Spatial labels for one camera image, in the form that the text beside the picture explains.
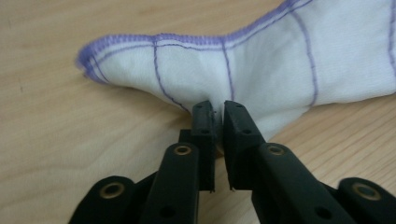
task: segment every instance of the white fabric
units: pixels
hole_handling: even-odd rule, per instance
[[[313,105],[396,92],[394,2],[287,1],[226,36],[105,36],[78,62],[98,82],[189,111],[234,100],[269,139]]]

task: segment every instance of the purple line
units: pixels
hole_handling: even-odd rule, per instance
[[[294,10],[291,11],[291,16],[297,21],[300,30],[303,32],[305,45],[306,45],[306,55],[308,56],[309,64],[311,67],[312,74],[312,82],[314,84],[314,98],[312,99],[311,104],[309,106],[314,106],[318,99],[318,76],[317,76],[317,68],[315,65],[314,55],[312,54],[312,43],[309,37],[308,30],[306,29],[303,20]]]
[[[92,65],[86,64],[86,70],[85,70],[85,74],[84,77],[88,77],[90,79],[92,79],[93,81],[100,83],[100,84],[107,84],[105,83],[101,78],[99,78],[99,76],[96,75],[95,71],[93,70]]]
[[[230,60],[228,59],[227,49],[225,48],[223,39],[221,39],[221,46],[222,46],[222,51],[224,53],[225,63],[227,66],[227,78],[228,78],[228,84],[230,86],[231,100],[233,101],[234,99],[233,77],[231,76]]]
[[[396,78],[396,63],[395,63],[395,56],[393,54],[393,45],[394,45],[393,38],[394,38],[394,31],[395,31],[395,28],[394,28],[395,10],[396,10],[396,1],[393,0],[391,7],[390,7],[388,55],[389,55],[390,65],[392,66],[392,69],[393,69],[393,75]]]
[[[264,22],[271,20],[274,16],[277,16],[279,14],[281,14],[282,12],[284,12],[286,9],[288,9],[289,7],[293,7],[295,4],[297,4],[298,2],[300,2],[301,0],[287,0],[284,3],[282,3],[278,8],[274,9],[273,11],[265,14],[264,16],[262,16],[261,18],[259,18],[258,20],[254,21],[253,23],[251,23],[250,25],[248,25],[247,27],[244,27],[234,33],[231,33],[229,35],[226,36],[192,36],[192,35],[174,35],[174,34],[159,34],[159,35],[155,35],[155,39],[158,41],[160,40],[176,40],[178,42],[181,43],[191,43],[197,46],[202,46],[202,45],[217,45],[220,46],[221,42],[219,41],[221,38],[224,39],[225,41],[234,41],[240,37],[244,37],[246,36],[246,34],[248,34],[249,32],[251,32],[252,30],[254,30],[257,26],[262,25]],[[295,7],[295,9],[300,8],[300,7],[304,7],[306,5],[308,5],[310,2],[312,2],[313,0],[309,0],[303,4],[301,4],[298,7]],[[241,40],[239,43],[234,44],[233,46],[231,46],[230,48],[227,49],[232,49],[235,48],[241,44],[243,44],[244,42],[248,41],[251,37],[253,37],[255,34],[257,34],[258,32],[264,30],[265,28],[267,28],[268,26],[274,24],[276,21],[279,21],[280,19],[282,19],[283,17],[285,17],[287,14],[289,14],[290,12],[286,12],[284,15],[282,15],[280,18],[272,21],[269,25],[265,26],[264,28],[261,28],[259,31],[256,31],[254,34],[248,36],[246,39]],[[85,46],[78,55],[78,64],[85,66],[88,62],[89,59],[92,55],[97,55],[99,52],[101,52],[103,49],[111,46],[111,45],[115,45],[115,44],[120,44],[120,43],[127,43],[127,42],[136,42],[136,41],[149,41],[151,42],[152,38],[154,36],[153,35],[107,35],[104,37],[101,37],[99,39],[96,39],[94,41],[92,41],[90,44],[88,44],[87,46]],[[184,47],[181,46],[182,48],[186,48],[186,49],[195,49],[195,50],[199,50],[199,51],[203,51],[203,50],[222,50],[222,48],[218,48],[218,49],[199,49],[199,48],[194,48],[194,47]]]
[[[234,48],[236,48],[236,47],[238,47],[238,46],[244,44],[245,42],[249,41],[249,39],[250,39],[251,37],[255,36],[257,33],[259,33],[259,32],[261,32],[261,31],[265,30],[265,29],[268,28],[269,26],[275,24],[277,21],[280,21],[280,20],[283,19],[285,16],[287,16],[289,13],[291,13],[292,11],[294,11],[294,10],[296,10],[296,9],[298,9],[298,8],[301,8],[301,7],[305,7],[306,5],[308,5],[309,3],[311,3],[312,1],[313,1],[313,0],[309,0],[309,1],[307,1],[307,2],[305,2],[305,3],[303,3],[303,4],[301,4],[301,5],[298,6],[298,7],[292,8],[290,11],[286,12],[286,13],[285,13],[284,15],[282,15],[281,17],[277,18],[276,20],[273,20],[271,23],[269,23],[269,24],[263,26],[261,29],[257,30],[257,31],[254,32],[253,34],[249,35],[247,38],[242,39],[242,40],[239,41],[238,43],[235,43],[235,44],[233,44],[232,46],[230,46],[230,47],[228,47],[228,48],[226,48],[226,49],[234,49]],[[198,44],[203,44],[204,41],[203,41],[202,38],[209,38],[209,39],[213,39],[213,40],[210,40],[210,41],[209,41],[209,40],[206,40],[207,43],[210,43],[209,45],[212,45],[212,46],[213,46],[214,43],[217,43],[217,44],[220,43],[220,44],[221,44],[221,42],[219,41],[219,39],[223,39],[223,40],[226,40],[226,41],[227,41],[227,40],[228,40],[228,41],[233,40],[233,39],[236,38],[236,34],[240,34],[243,30],[245,30],[245,33],[247,34],[248,32],[250,32],[251,30],[253,30],[255,27],[257,27],[257,26],[259,25],[259,24],[257,24],[257,23],[263,23],[263,22],[267,21],[268,19],[273,18],[275,15],[280,14],[280,12],[283,12],[285,8],[287,8],[287,7],[292,7],[292,6],[294,6],[297,2],[298,2],[298,1],[296,1],[296,0],[291,0],[291,1],[289,1],[289,2],[285,2],[285,3],[282,4],[280,7],[278,7],[276,10],[274,10],[274,11],[272,11],[272,12],[266,14],[265,16],[261,17],[261,18],[258,19],[257,21],[255,21],[255,22],[253,22],[252,24],[250,24],[249,26],[247,26],[246,28],[241,29],[240,31],[235,32],[235,34],[226,35],[226,36],[224,36],[224,37],[219,37],[219,36],[187,36],[187,35],[170,35],[170,34],[169,34],[169,35],[167,35],[167,34],[160,34],[160,35],[155,35],[155,36],[153,36],[153,35],[111,35],[111,36],[105,36],[105,37],[102,37],[101,39],[98,39],[98,40],[96,40],[96,41],[93,41],[93,43],[89,44],[88,46],[86,46],[85,48],[83,48],[83,49],[80,51],[80,54],[79,54],[79,56],[78,56],[78,66],[79,66],[79,65],[86,66],[86,68],[87,68],[87,73],[89,73],[90,70],[92,69],[91,66],[88,66],[88,65],[89,65],[89,58],[90,58],[90,56],[91,56],[91,55],[96,55],[97,53],[95,53],[95,52],[99,52],[99,51],[101,51],[101,50],[104,48],[104,45],[101,45],[101,47],[100,47],[99,49],[94,50],[94,49],[96,49],[95,46],[96,46],[96,45],[100,45],[99,43],[101,43],[101,42],[106,42],[106,41],[108,41],[108,42],[106,43],[106,46],[108,47],[108,46],[110,46],[110,45],[112,45],[112,44],[123,43],[123,42],[120,41],[120,40],[125,40],[125,39],[127,39],[128,41],[142,41],[142,40],[147,41],[148,38],[150,38],[150,41],[151,41],[152,38],[156,38],[157,41],[158,41],[158,39],[165,40],[166,38],[169,38],[169,37],[174,37],[173,40],[179,40],[180,38],[183,37],[183,38],[184,38],[183,40],[190,40],[190,41],[184,41],[184,42],[183,42],[183,41],[180,41],[180,42],[182,42],[182,43],[187,43],[187,42],[190,43],[190,42],[191,42],[192,40],[194,40],[195,38],[199,38],[200,41],[198,42]],[[144,44],[144,45],[129,46],[129,47],[125,47],[125,48],[122,48],[122,49],[116,49],[116,50],[114,50],[114,51],[111,51],[111,52],[107,53],[103,58],[101,58],[101,59],[98,61],[98,63],[102,63],[104,60],[106,60],[106,59],[109,58],[110,56],[113,56],[114,54],[123,52],[123,51],[125,51],[125,50],[137,49],[137,48],[144,48],[144,47],[152,47],[152,45],[151,45],[151,44]],[[162,47],[181,47],[181,48],[183,48],[183,49],[193,49],[193,50],[197,50],[197,51],[221,51],[221,50],[223,50],[222,46],[217,47],[217,48],[195,48],[195,47],[186,47],[186,46],[183,46],[183,45],[181,45],[181,44],[164,44],[164,45],[157,45],[157,48],[162,48]]]
[[[107,81],[107,83],[110,83],[110,81],[108,81],[108,79],[105,77],[105,74],[103,74],[102,69],[100,69],[99,63],[96,61],[95,57],[92,57],[93,61],[96,63],[96,67],[98,68],[99,74],[105,79],[105,81]]]
[[[166,90],[165,87],[163,86],[163,83],[161,82],[161,75],[158,69],[158,57],[157,57],[157,40],[155,39],[155,37],[152,40],[153,43],[153,47],[154,47],[154,68],[155,68],[155,77],[158,80],[158,84],[160,85],[161,91],[163,92],[163,95],[168,98],[169,100],[171,100],[174,104],[179,105],[182,109],[184,109],[185,111],[189,112],[189,109],[187,109],[183,104],[177,102],[172,96],[170,96]]]

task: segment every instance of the screw hole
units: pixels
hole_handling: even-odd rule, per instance
[[[99,195],[104,199],[119,197],[125,191],[125,187],[120,182],[113,182],[105,185],[99,191]]]
[[[323,219],[332,219],[332,213],[327,209],[322,206],[318,206],[315,208],[315,213]]]
[[[175,209],[172,206],[165,206],[161,209],[160,215],[162,217],[174,217],[176,214]]]
[[[274,155],[281,156],[285,154],[285,150],[281,147],[269,146],[268,150]]]
[[[175,148],[175,153],[179,156],[188,155],[192,152],[190,147],[180,146]]]
[[[381,195],[379,194],[379,192],[368,185],[362,183],[354,183],[352,185],[352,188],[355,191],[355,193],[357,193],[359,196],[361,196],[364,199],[371,201],[378,201],[381,199]]]

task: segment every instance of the wood grain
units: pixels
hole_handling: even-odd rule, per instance
[[[102,86],[74,66],[107,34],[222,35],[280,0],[0,2],[0,223],[66,223],[99,179],[151,174],[191,119],[142,91]],[[311,109],[271,141],[336,187],[360,176],[396,194],[396,96]],[[258,223],[250,192],[201,193],[199,223]]]

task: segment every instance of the purple hem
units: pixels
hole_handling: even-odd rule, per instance
[[[92,71],[88,71],[88,68],[92,68],[90,59],[95,57],[98,53],[100,53],[103,49],[119,44],[119,43],[126,43],[126,42],[138,42],[138,41],[146,41],[148,42],[145,46],[152,46],[152,39],[155,38],[157,41],[161,40],[176,40],[181,43],[185,44],[194,44],[198,46],[210,46],[210,45],[217,45],[221,46],[221,39],[225,42],[234,41],[240,37],[243,37],[247,33],[254,30],[256,27],[261,25],[262,23],[271,20],[274,16],[282,13],[284,10],[291,8],[296,3],[300,2],[301,0],[286,0],[283,2],[279,7],[270,11],[269,13],[265,14],[264,16],[260,17],[250,25],[236,31],[230,33],[225,36],[221,35],[202,35],[202,36],[195,36],[195,35],[175,35],[175,34],[158,34],[158,35],[106,35],[96,40],[93,40],[91,43],[86,45],[78,54],[78,58],[76,59],[76,64],[78,67],[85,67],[87,69],[87,74],[89,76],[92,75]]]

